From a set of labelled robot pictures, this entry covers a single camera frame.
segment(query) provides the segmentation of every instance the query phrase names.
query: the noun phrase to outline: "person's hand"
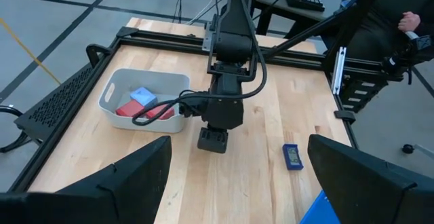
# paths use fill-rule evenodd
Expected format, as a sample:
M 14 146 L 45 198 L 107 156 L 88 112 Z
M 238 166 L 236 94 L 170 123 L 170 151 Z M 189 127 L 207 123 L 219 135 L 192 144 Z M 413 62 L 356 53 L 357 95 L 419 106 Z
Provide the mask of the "person's hand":
M 420 17 L 417 14 L 413 14 L 412 12 L 403 13 L 403 18 L 399 21 L 398 29 L 407 32 L 414 31 L 420 24 Z

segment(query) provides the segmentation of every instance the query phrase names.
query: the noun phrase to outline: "wooden table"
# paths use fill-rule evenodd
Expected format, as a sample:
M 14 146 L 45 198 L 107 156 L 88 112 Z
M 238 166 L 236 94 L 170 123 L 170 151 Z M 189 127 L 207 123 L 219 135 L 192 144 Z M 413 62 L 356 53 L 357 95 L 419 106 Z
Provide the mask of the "wooden table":
M 203 36 L 201 27 L 132 18 L 139 29 Z M 258 36 L 260 45 L 282 42 Z M 293 48 L 315 52 L 312 43 Z M 90 92 L 58 146 L 29 191 L 57 191 L 163 135 L 112 127 L 98 107 L 99 96 L 111 74 L 124 67 L 183 73 L 194 90 L 210 85 L 207 56 L 122 46 Z M 310 134 L 318 133 L 350 145 L 326 77 L 320 71 L 268 65 L 264 90 L 244 101 L 244 124 L 229 131 L 225 154 L 197 148 L 205 124 L 191 118 L 172 136 L 172 165 L 156 223 L 298 223 L 321 187 L 307 155 Z M 243 91 L 256 88 L 262 79 Z M 286 169 L 282 144 L 296 143 L 304 169 Z

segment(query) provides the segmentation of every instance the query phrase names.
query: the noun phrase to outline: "light blue cube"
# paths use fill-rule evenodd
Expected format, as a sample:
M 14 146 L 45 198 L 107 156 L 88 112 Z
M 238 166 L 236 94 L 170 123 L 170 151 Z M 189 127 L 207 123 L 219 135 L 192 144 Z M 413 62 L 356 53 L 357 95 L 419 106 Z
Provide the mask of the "light blue cube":
M 145 108 L 157 103 L 157 97 L 149 92 L 146 88 L 139 88 L 132 92 L 131 99 L 136 100 Z

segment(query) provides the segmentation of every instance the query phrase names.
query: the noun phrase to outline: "blue rectangular object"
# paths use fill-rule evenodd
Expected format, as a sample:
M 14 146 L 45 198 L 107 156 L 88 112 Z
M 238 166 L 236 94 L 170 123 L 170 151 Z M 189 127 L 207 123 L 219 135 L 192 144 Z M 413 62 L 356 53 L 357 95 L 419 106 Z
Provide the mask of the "blue rectangular object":
M 131 99 L 139 102 L 143 107 L 147 108 L 157 103 L 157 97 L 149 92 L 146 88 L 139 88 L 131 93 Z
M 327 199 L 324 191 L 319 193 L 317 199 L 313 202 L 307 213 L 304 215 L 300 224 L 340 224 L 336 213 L 334 212 L 330 201 Z
M 303 169 L 303 163 L 301 162 L 300 156 L 298 154 L 297 145 L 284 144 L 282 149 L 283 155 L 285 156 L 286 168 L 288 170 Z

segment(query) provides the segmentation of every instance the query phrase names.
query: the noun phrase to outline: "white cable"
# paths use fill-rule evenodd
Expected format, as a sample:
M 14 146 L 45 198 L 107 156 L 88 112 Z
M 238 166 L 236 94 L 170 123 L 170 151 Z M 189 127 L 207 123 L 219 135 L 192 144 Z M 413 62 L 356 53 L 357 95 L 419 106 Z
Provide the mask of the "white cable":
M 201 15 L 202 12 L 205 11 L 211 3 L 212 3 L 212 0 L 210 0 L 210 2 L 193 19 L 191 19 L 190 21 L 188 21 L 185 24 L 191 24 L 193 21 L 195 21 L 196 18 L 199 17 L 199 15 Z

